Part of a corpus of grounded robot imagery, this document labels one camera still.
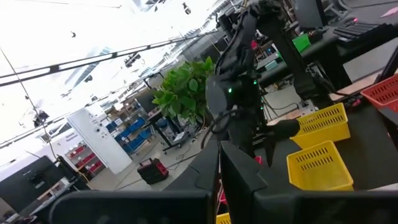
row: green plant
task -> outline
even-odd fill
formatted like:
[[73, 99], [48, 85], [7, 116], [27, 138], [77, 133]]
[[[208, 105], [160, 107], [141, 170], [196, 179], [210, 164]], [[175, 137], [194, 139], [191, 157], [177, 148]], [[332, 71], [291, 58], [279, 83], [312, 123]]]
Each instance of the green plant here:
[[205, 62], [185, 62], [170, 71], [152, 101], [164, 116], [189, 118], [191, 123], [202, 120], [206, 113], [206, 79], [214, 72], [208, 57]]

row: yellow basket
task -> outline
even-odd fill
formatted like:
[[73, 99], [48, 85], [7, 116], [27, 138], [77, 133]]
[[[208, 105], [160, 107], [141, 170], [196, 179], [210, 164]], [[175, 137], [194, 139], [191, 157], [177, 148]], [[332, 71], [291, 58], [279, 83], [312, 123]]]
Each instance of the yellow basket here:
[[290, 154], [289, 182], [302, 190], [354, 190], [353, 179], [331, 141]]
[[300, 131], [290, 138], [302, 149], [324, 141], [339, 141], [350, 138], [348, 118], [344, 105], [338, 103], [297, 119]]
[[231, 224], [231, 219], [229, 218], [229, 213], [217, 215], [216, 224]]

